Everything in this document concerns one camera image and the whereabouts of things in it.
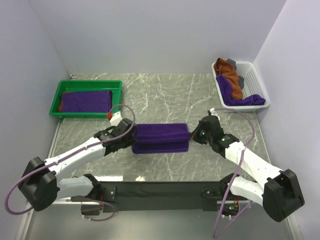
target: green tray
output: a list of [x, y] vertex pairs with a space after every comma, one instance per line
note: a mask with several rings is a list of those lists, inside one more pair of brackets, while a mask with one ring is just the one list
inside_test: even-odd
[[64, 92], [83, 91], [112, 91], [112, 106], [120, 103], [122, 82], [120, 80], [62, 80], [56, 90], [53, 103], [50, 108], [50, 115], [58, 118], [91, 118], [103, 119], [107, 117], [104, 112], [59, 112], [58, 107], [61, 102], [61, 94]]

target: purple cloth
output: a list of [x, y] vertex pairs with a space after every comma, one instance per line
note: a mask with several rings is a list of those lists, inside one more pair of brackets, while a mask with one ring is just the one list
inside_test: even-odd
[[112, 107], [112, 91], [76, 91], [61, 95], [64, 113], [107, 113]]
[[222, 99], [227, 106], [253, 106], [264, 105], [266, 100], [258, 94], [253, 94], [245, 99], [236, 100], [231, 97], [232, 89], [228, 79], [223, 75], [216, 76], [216, 80], [219, 84]]
[[134, 154], [181, 153], [189, 148], [190, 133], [186, 123], [137, 124]]

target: white wall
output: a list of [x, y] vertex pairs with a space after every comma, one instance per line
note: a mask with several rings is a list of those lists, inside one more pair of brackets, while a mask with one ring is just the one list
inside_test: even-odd
[[320, 1], [287, 0], [254, 61], [271, 100], [258, 114], [263, 136], [271, 161], [298, 176], [305, 240], [320, 236], [319, 16]]
[[29, 0], [70, 73], [212, 73], [253, 61], [286, 0]]
[[[21, 218], [5, 212], [5, 195], [29, 160], [47, 157], [57, 125], [49, 108], [68, 74], [28, 1], [0, 1], [0, 29], [0, 238], [12, 240]], [[25, 206], [16, 190], [10, 207]]]

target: gray cloth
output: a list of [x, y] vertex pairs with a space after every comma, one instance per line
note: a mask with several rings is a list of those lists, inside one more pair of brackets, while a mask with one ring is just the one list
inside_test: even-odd
[[[237, 70], [236, 61], [228, 58], [227, 62], [230, 63], [234, 67], [235, 70]], [[241, 89], [243, 89], [245, 86], [245, 79], [243, 76], [239, 76], [239, 86]]]
[[228, 58], [227, 62], [228, 62], [228, 63], [230, 63], [230, 64], [234, 67], [234, 69], [235, 69], [235, 70], [237, 70], [236, 61], [234, 61], [234, 60], [232, 60], [232, 59]]
[[245, 86], [245, 79], [243, 76], [239, 76], [239, 86], [241, 89], [243, 89]]

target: white plastic basket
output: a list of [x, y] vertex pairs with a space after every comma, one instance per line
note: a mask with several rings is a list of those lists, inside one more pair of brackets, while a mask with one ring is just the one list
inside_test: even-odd
[[236, 73], [238, 76], [242, 76], [244, 78], [244, 87], [242, 89], [243, 98], [249, 97], [253, 94], [259, 94], [262, 98], [265, 99], [264, 105], [257, 106], [227, 106], [224, 103], [224, 100], [221, 96], [220, 87], [218, 81], [216, 80], [216, 71], [214, 69], [214, 64], [212, 64], [213, 76], [216, 84], [216, 88], [218, 89], [218, 94], [220, 97], [220, 101], [222, 104], [222, 108], [224, 109], [234, 109], [240, 112], [254, 112], [260, 108], [266, 108], [269, 106], [269, 98], [267, 95], [267, 91], [257, 73], [255, 66], [249, 61], [236, 61]]

